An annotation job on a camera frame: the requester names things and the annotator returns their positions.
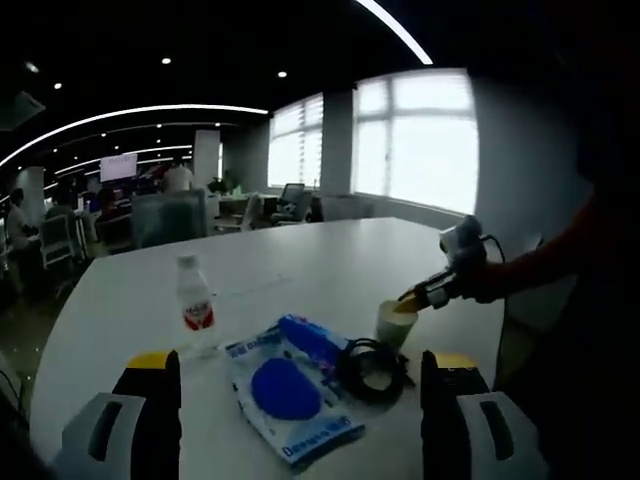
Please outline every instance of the robotic arm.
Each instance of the robotic arm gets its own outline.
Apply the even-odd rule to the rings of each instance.
[[[462,293],[460,278],[486,263],[484,242],[489,238],[488,235],[482,236],[482,225],[471,215],[455,227],[444,230],[440,234],[440,249],[447,256],[449,265],[403,293],[394,310],[413,313],[428,307],[437,309],[448,304],[450,299],[459,297]]]

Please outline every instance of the hand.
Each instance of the hand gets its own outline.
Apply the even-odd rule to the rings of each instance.
[[[502,263],[485,263],[458,274],[462,298],[473,298],[478,303],[491,303],[508,292],[508,278]]]

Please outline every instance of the window blinds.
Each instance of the window blinds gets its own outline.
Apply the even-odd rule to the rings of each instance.
[[[317,95],[277,111],[271,122],[268,184],[320,186],[323,97]]]

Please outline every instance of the blue sponge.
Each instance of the blue sponge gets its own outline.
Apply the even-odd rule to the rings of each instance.
[[[320,411],[320,392],[291,360],[272,358],[256,370],[251,393],[266,413],[282,420],[307,420]]]

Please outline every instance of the white shirt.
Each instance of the white shirt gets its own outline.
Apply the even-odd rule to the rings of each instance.
[[[29,238],[22,230],[27,224],[27,217],[20,207],[11,205],[11,211],[7,217],[7,233],[11,239],[13,248],[21,249],[29,245]]]
[[[181,192],[189,190],[193,184],[193,173],[187,167],[170,168],[162,179],[165,192]]]

